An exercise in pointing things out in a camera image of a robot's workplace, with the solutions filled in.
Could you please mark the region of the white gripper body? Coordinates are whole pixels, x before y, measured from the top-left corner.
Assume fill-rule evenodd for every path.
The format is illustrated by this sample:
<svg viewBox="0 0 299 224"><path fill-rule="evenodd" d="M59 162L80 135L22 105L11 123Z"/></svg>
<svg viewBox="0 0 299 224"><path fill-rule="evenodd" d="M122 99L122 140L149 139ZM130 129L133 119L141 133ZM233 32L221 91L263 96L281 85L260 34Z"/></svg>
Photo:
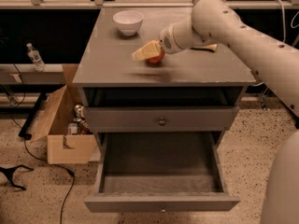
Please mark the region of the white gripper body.
<svg viewBox="0 0 299 224"><path fill-rule="evenodd" d="M164 28L160 32L159 40L167 54L182 52L185 49L203 44L203 37L192 28L191 17L171 23Z"/></svg>

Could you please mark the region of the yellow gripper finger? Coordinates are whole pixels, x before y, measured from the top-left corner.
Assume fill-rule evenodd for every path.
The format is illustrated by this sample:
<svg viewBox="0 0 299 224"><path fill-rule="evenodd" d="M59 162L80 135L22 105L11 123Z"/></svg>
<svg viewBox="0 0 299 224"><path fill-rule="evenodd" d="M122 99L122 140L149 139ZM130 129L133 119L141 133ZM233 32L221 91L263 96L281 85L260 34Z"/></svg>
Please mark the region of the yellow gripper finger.
<svg viewBox="0 0 299 224"><path fill-rule="evenodd" d="M132 54L135 61L144 61L158 57L162 53L162 47L158 40L151 40L146 45Z"/></svg>

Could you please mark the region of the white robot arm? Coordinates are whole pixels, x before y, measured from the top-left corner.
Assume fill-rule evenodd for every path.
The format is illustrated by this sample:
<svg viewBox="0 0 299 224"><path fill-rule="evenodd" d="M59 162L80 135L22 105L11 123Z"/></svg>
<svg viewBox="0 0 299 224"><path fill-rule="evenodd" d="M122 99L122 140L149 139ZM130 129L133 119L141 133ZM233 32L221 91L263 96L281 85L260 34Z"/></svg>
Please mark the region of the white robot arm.
<svg viewBox="0 0 299 224"><path fill-rule="evenodd" d="M193 46L221 43L230 49L293 113L299 104L299 50L247 26L221 0L200 0L182 21L164 28L133 53L136 61L162 58ZM299 224L299 132L276 155L260 224Z"/></svg>

